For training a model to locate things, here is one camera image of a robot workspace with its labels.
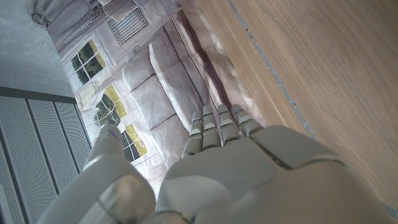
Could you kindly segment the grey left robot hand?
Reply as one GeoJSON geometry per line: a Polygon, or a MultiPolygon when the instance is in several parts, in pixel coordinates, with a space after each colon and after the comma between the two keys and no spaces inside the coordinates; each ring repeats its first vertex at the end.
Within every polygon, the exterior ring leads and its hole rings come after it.
{"type": "Polygon", "coordinates": [[[193,114],[182,158],[159,193],[104,126],[83,171],[41,223],[394,223],[335,152],[285,126],[263,127],[239,105],[193,114]]]}

